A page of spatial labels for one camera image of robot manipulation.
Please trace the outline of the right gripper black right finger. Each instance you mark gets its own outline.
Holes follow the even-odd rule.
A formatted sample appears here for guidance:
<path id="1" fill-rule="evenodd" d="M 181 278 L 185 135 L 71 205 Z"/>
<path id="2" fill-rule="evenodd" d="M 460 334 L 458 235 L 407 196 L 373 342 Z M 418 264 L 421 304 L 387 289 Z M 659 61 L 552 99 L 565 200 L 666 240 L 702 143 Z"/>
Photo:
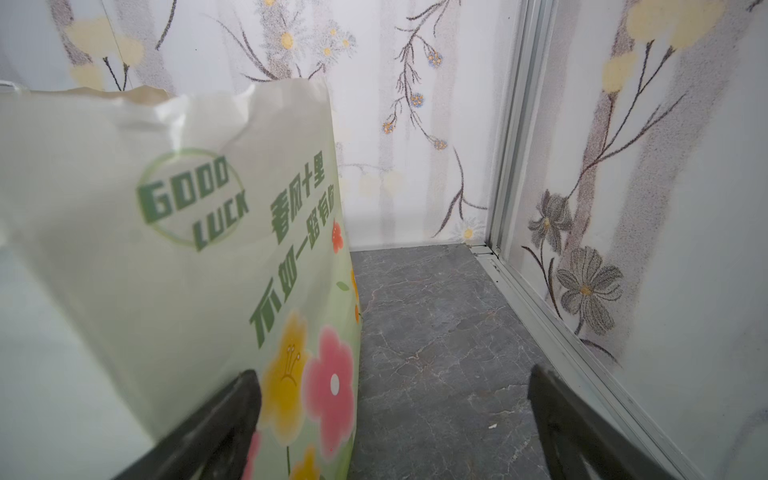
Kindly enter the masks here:
<path id="1" fill-rule="evenodd" d="M 536 364 L 528 384 L 539 439 L 552 479 L 670 479 L 551 369 Z"/>

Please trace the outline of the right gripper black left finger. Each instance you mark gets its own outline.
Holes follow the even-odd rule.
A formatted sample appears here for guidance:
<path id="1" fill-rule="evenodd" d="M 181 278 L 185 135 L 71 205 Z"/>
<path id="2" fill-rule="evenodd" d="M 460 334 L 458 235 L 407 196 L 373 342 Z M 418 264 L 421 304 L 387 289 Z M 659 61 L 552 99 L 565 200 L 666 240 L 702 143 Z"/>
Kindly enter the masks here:
<path id="1" fill-rule="evenodd" d="M 118 479 L 240 479 L 262 405 L 257 373 L 241 372 Z"/>

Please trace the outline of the white floral paper bag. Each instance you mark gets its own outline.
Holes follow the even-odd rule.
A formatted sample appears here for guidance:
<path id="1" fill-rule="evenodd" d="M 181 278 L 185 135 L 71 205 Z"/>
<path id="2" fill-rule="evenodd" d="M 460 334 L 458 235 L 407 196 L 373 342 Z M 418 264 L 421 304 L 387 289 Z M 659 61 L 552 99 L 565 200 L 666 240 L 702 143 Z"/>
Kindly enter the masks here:
<path id="1" fill-rule="evenodd" d="M 1 475 L 118 479 L 241 372 L 240 479 L 343 479 L 359 296 L 321 79 L 1 86 Z"/>

